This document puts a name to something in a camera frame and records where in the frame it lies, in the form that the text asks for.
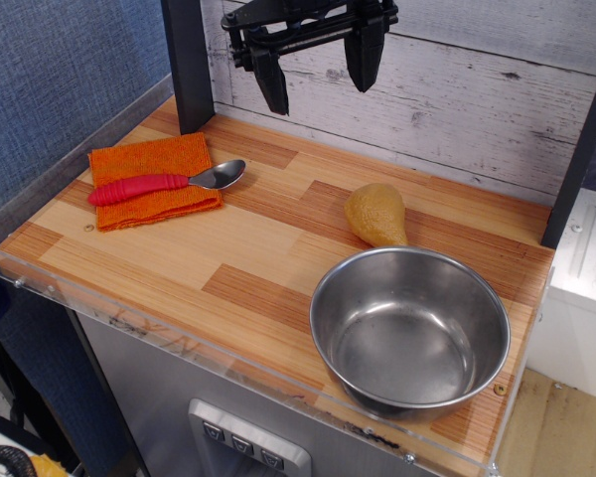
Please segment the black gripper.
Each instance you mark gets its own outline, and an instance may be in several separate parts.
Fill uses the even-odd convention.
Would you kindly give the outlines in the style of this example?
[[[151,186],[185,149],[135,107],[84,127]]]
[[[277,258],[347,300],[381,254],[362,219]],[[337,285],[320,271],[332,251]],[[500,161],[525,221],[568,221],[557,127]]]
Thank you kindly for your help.
[[[375,83],[384,39],[397,22],[392,1],[250,1],[223,15],[235,64],[252,69],[271,112],[288,115],[279,57],[344,41],[350,78],[360,92]]]

